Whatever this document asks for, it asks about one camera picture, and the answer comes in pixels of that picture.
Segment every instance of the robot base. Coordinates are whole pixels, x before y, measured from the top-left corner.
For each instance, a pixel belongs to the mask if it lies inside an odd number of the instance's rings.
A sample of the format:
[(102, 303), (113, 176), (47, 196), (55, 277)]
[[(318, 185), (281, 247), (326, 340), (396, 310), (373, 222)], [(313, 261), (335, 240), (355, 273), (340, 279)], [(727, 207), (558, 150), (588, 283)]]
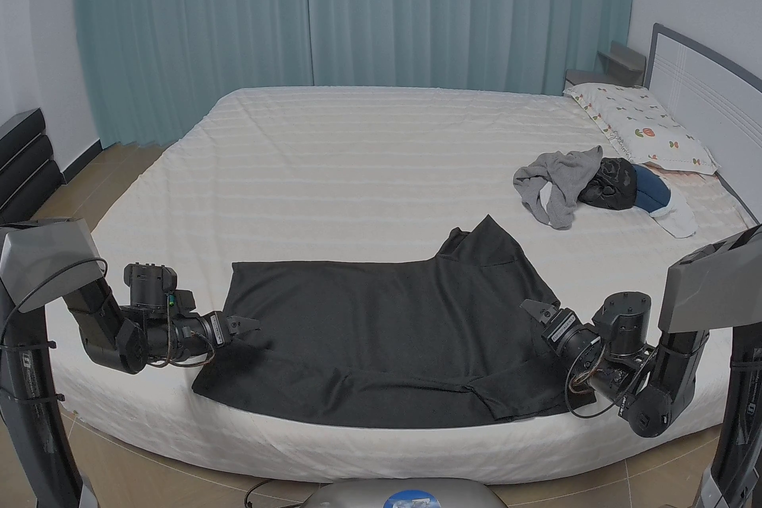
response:
[(481, 483), (460, 478), (402, 478), (329, 484), (303, 508), (505, 508)]

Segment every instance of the headboard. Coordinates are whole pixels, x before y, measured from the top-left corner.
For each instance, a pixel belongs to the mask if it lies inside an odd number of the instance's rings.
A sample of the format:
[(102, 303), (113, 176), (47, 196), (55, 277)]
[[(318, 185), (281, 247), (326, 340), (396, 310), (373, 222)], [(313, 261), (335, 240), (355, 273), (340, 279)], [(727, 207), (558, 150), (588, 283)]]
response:
[(39, 108), (0, 125), (0, 225), (31, 218), (61, 183)]
[(762, 80), (656, 23), (645, 86), (711, 151), (725, 187), (762, 218)]

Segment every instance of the blue logo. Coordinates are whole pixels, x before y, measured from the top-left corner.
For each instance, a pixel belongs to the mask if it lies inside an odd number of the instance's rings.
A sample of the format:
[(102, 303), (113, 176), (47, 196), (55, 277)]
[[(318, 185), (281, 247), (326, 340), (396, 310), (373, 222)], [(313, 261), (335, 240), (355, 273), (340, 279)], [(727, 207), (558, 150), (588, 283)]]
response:
[(383, 508), (442, 508), (437, 498), (425, 491), (409, 489), (387, 499)]

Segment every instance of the floral pillow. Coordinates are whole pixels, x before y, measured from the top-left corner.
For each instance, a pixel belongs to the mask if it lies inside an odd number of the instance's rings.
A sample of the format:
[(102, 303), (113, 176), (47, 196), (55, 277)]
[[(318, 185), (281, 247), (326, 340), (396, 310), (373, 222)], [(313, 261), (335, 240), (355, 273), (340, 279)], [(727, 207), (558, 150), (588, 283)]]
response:
[(712, 174), (719, 165), (700, 141), (667, 113), (648, 89), (584, 83), (572, 97), (631, 163)]

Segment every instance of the white headboard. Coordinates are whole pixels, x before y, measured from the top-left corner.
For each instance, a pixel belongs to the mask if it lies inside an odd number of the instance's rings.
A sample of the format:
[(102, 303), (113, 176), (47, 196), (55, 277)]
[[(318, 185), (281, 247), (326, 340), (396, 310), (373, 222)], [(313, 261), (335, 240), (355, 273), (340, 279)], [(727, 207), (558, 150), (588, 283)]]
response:
[(725, 186), (762, 218), (762, 80), (656, 23), (645, 85), (712, 152)]

